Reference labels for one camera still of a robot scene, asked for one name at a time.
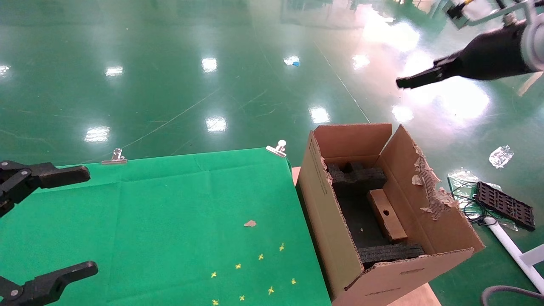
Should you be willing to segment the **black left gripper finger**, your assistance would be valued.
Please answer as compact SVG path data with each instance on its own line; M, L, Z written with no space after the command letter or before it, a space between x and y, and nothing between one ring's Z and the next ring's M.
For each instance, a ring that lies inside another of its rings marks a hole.
M26 165L1 161L0 216L3 217L37 189L51 189L88 182L89 169L83 165L57 168L52 163Z
M23 285L0 277L0 295L2 306L45 306L60 299L70 283L93 277L98 273L94 261L39 275Z

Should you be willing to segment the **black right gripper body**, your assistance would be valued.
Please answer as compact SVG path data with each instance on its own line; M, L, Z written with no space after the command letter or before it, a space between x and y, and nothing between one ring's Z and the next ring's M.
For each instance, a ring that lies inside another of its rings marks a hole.
M521 41L526 27L522 22L478 35L457 52L451 76L492 81L531 72L522 56Z

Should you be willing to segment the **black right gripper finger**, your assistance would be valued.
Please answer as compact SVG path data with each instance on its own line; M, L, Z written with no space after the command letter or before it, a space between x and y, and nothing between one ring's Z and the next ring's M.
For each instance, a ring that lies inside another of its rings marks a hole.
M425 85L444 81L447 78L457 76L460 69L460 54L451 54L433 61L433 66L413 76L396 79L396 85L400 89L414 89Z

